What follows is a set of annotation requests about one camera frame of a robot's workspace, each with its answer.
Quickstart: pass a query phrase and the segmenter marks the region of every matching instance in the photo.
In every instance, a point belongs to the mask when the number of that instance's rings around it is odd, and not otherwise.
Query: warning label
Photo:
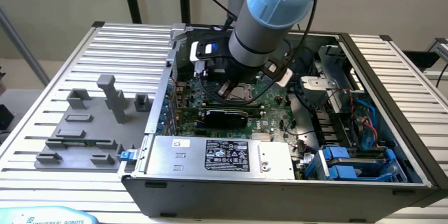
[[[247,142],[207,140],[205,169],[249,172]]]

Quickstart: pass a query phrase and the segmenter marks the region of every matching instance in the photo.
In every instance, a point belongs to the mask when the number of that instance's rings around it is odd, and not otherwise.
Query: white sticker
[[[173,147],[189,147],[189,139],[173,139]]]

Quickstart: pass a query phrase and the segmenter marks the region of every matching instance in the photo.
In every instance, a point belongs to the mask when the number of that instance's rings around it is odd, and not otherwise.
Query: power supply label
[[[249,172],[249,148],[247,142],[207,140],[205,169]]]

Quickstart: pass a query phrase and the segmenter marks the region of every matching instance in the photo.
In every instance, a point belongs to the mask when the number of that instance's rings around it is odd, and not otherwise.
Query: beige wall
[[[143,20],[180,22],[179,0],[139,0]],[[192,22],[216,24],[224,12],[209,0],[191,0]],[[448,36],[448,0],[319,0],[313,30],[388,34],[404,49],[425,49]],[[32,53],[64,60],[95,20],[131,22],[127,0],[0,0]],[[0,32],[0,58],[20,58]]]

